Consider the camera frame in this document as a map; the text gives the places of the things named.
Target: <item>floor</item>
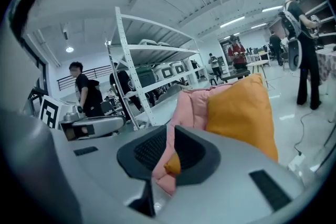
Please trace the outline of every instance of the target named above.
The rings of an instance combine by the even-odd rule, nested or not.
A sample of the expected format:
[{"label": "floor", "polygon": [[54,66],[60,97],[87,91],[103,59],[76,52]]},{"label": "floor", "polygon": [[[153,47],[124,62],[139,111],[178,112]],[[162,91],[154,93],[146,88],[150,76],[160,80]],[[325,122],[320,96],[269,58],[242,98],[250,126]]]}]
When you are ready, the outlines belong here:
[{"label": "floor", "polygon": [[309,108],[309,101],[303,106],[296,105],[299,70],[290,72],[288,64],[285,64],[285,70],[283,70],[276,61],[271,62],[271,67],[266,65],[264,70],[269,82],[268,95],[273,113],[279,163],[287,167],[298,154],[294,145],[302,138],[303,126],[300,119],[306,115],[302,118],[304,137],[302,142],[297,145],[297,149],[305,156],[304,165],[308,168],[315,167],[323,161],[336,143],[336,135],[333,135],[326,147],[323,147],[335,125],[327,120],[328,113],[335,102],[332,102],[330,96],[326,95],[327,84],[324,83],[320,86],[321,107],[312,111]]}]

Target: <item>orange cushion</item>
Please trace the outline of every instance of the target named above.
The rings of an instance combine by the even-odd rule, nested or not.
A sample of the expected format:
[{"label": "orange cushion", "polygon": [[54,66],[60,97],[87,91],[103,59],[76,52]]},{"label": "orange cushion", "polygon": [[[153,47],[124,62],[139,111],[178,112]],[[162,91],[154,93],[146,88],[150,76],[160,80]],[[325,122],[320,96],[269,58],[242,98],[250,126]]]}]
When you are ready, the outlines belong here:
[{"label": "orange cushion", "polygon": [[167,173],[179,175],[181,173],[181,163],[178,154],[175,152],[170,160],[164,165]]},{"label": "orange cushion", "polygon": [[271,105],[260,74],[209,97],[206,130],[251,144],[278,161]]}]

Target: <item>black slot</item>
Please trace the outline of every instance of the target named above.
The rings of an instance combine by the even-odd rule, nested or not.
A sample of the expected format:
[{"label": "black slot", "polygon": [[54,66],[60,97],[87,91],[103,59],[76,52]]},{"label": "black slot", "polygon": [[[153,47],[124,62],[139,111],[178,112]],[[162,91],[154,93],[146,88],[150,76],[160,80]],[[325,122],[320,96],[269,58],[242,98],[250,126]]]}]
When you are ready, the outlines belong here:
[{"label": "black slot", "polygon": [[91,152],[95,152],[98,149],[95,146],[89,146],[89,147],[84,147],[84,148],[80,148],[79,150],[74,150],[74,154],[76,156],[81,156],[81,155],[85,155]]},{"label": "black slot", "polygon": [[249,175],[274,211],[291,202],[288,195],[264,170],[255,171]]}]

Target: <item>black metal railing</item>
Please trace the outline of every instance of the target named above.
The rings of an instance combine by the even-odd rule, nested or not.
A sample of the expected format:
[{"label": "black metal railing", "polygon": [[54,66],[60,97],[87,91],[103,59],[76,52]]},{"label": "black metal railing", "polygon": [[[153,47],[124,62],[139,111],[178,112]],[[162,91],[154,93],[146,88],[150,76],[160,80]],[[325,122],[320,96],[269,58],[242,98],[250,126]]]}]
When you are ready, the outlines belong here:
[{"label": "black metal railing", "polygon": [[[83,74],[88,77],[88,79],[95,79],[98,77],[107,76],[112,73],[111,66],[97,67],[90,70],[83,71]],[[62,79],[57,80],[58,89],[64,90],[68,87],[75,85],[76,79],[72,76],[68,76]]]}]

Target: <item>pink fabric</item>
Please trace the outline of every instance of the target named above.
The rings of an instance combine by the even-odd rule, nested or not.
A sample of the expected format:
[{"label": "pink fabric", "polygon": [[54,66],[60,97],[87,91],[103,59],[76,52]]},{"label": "pink fabric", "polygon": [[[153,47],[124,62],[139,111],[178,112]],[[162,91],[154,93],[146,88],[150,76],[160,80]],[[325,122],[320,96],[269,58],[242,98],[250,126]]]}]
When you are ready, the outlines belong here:
[{"label": "pink fabric", "polygon": [[174,194],[176,190],[176,178],[167,174],[163,166],[175,153],[175,126],[180,125],[205,130],[207,123],[207,99],[231,86],[232,84],[224,84],[211,86],[207,89],[181,91],[179,93],[176,109],[167,127],[166,149],[152,172],[156,183],[168,194]]}]

